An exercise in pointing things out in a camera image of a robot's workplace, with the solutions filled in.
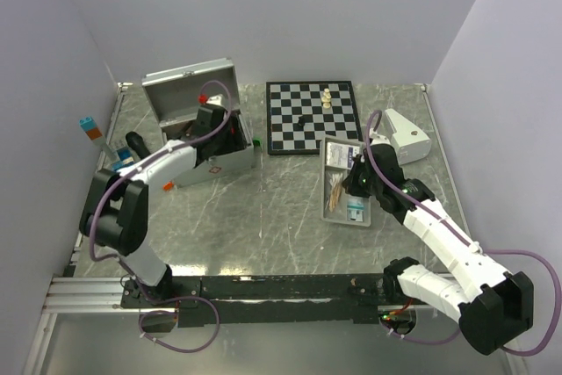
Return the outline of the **bag of cotton swabs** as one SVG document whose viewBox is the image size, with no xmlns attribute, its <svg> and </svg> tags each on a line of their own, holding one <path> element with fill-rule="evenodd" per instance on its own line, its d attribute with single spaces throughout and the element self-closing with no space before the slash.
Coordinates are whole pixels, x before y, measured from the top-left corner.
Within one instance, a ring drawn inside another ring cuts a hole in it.
<svg viewBox="0 0 562 375">
<path fill-rule="evenodd" d="M 333 212 L 339 201 L 343 192 L 342 182 L 345 178 L 343 172 L 332 173 L 328 175 L 328 199 L 327 199 L 327 209 Z"/>
</svg>

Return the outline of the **black grey chessboard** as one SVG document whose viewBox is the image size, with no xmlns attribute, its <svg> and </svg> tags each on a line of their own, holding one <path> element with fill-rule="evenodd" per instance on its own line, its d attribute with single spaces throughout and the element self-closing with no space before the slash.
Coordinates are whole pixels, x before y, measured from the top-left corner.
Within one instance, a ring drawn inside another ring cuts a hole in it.
<svg viewBox="0 0 562 375">
<path fill-rule="evenodd" d="M 321 101 L 325 89 L 331 93 L 329 109 Z M 267 82 L 265 99 L 269 155 L 317 155 L 325 135 L 363 139 L 350 81 Z M 299 127 L 302 115 L 306 124 Z"/>
</svg>

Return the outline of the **teal striped wipe packet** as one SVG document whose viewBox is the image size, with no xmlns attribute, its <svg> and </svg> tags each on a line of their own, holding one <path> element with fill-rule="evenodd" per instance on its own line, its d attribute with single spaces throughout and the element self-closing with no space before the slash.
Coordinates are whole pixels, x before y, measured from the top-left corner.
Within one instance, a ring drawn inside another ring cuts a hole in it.
<svg viewBox="0 0 562 375">
<path fill-rule="evenodd" d="M 364 222 L 365 219 L 365 199 L 350 196 L 347 200 L 347 221 Z"/>
</svg>

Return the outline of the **toy brick tower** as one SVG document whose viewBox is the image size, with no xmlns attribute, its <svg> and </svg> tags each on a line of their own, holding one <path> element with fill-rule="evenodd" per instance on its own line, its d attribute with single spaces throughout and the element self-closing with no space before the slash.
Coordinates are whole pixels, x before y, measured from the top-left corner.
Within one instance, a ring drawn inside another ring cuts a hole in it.
<svg viewBox="0 0 562 375">
<path fill-rule="evenodd" d="M 86 133 L 91 142 L 96 147 L 101 148 L 112 170 L 116 171 L 134 164 L 134 158 L 129 147 L 123 143 L 118 143 L 116 147 L 112 147 L 92 117 L 80 119 L 79 126 Z"/>
</svg>

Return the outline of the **white gauze pad packet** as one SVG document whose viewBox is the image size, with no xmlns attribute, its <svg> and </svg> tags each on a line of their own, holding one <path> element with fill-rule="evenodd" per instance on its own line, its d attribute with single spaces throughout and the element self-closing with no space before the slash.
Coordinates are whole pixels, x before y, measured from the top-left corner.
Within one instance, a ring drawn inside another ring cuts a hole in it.
<svg viewBox="0 0 562 375">
<path fill-rule="evenodd" d="M 338 169 L 351 169 L 360 149 L 357 145 L 329 141 L 325 153 L 326 165 Z"/>
</svg>

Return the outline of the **grey plastic tray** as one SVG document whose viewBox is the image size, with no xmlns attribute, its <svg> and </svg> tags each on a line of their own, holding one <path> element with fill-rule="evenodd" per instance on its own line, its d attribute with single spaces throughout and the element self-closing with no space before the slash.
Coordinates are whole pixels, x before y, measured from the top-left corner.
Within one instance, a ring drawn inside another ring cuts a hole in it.
<svg viewBox="0 0 562 375">
<path fill-rule="evenodd" d="M 340 197 L 340 201 L 333 212 L 327 209 L 327 199 L 328 199 L 328 175 L 332 173 L 343 172 L 345 178 L 348 176 L 351 169 L 338 169 L 333 167 L 328 167 L 325 161 L 326 146 L 329 141 L 339 142 L 342 144 L 350 144 L 359 146 L 360 152 L 363 149 L 364 144 L 357 140 L 345 140 L 342 138 L 336 138 L 334 136 L 325 135 L 321 140 L 321 219 L 336 224 L 343 224 L 352 227 L 369 227 L 371 225 L 371 203 L 367 198 L 365 199 L 365 219 L 364 222 L 350 222 L 347 221 L 347 200 L 351 196 L 343 190 Z"/>
</svg>

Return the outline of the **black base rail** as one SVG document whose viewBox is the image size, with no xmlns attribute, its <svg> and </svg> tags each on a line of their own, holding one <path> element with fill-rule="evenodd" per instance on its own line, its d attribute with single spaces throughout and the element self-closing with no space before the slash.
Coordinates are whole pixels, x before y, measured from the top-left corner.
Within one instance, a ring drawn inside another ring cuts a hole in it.
<svg viewBox="0 0 562 375">
<path fill-rule="evenodd" d="M 124 284 L 124 309 L 170 310 L 180 328 L 222 324 L 352 321 L 377 324 L 382 311 L 409 298 L 381 274 L 173 277 L 146 299 L 133 280 Z"/>
</svg>

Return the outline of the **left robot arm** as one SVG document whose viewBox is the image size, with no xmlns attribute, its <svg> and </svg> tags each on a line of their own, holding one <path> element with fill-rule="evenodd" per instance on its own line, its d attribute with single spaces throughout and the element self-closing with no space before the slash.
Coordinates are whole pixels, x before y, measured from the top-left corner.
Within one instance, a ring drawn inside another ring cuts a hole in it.
<svg viewBox="0 0 562 375">
<path fill-rule="evenodd" d="M 186 141 L 167 141 L 134 166 L 101 169 L 92 178 L 80 220 L 90 259 L 116 260 L 153 306 L 169 303 L 174 286 L 171 268 L 149 245 L 149 195 L 232 144 L 232 108 L 224 99 L 212 96 L 199 106 Z"/>
</svg>

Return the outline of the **metal first aid case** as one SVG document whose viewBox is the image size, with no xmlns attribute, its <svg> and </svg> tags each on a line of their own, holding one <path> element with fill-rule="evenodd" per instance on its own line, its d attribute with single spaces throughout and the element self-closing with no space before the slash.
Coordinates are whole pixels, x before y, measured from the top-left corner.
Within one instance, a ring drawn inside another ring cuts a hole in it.
<svg viewBox="0 0 562 375">
<path fill-rule="evenodd" d="M 252 133 L 241 113 L 231 59 L 149 73 L 141 86 L 165 143 L 193 141 L 224 124 L 212 138 L 182 150 L 194 166 L 179 174 L 174 185 L 187 187 L 254 166 Z"/>
</svg>

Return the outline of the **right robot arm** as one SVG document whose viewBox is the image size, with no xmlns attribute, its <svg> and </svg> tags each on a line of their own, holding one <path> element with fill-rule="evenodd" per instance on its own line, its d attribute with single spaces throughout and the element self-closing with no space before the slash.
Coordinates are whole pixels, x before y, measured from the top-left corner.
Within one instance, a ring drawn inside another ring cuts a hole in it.
<svg viewBox="0 0 562 375">
<path fill-rule="evenodd" d="M 375 198 L 451 275 L 443 278 L 410 257 L 395 260 L 384 270 L 388 300 L 399 304 L 412 298 L 431 305 L 454 320 L 465 340 L 483 355 L 532 327 L 531 280 L 494 261 L 444 211 L 426 184 L 405 177 L 392 146 L 371 145 L 350 161 L 343 189 L 353 197 Z"/>
</svg>

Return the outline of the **white plastic wedge housing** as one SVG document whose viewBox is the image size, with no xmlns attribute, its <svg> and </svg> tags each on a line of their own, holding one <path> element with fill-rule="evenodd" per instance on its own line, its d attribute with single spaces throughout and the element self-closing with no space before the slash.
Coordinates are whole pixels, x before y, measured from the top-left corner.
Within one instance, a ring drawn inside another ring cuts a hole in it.
<svg viewBox="0 0 562 375">
<path fill-rule="evenodd" d="M 384 119 L 399 165 L 417 162 L 429 155 L 432 141 L 415 123 L 394 109 L 386 109 Z"/>
</svg>

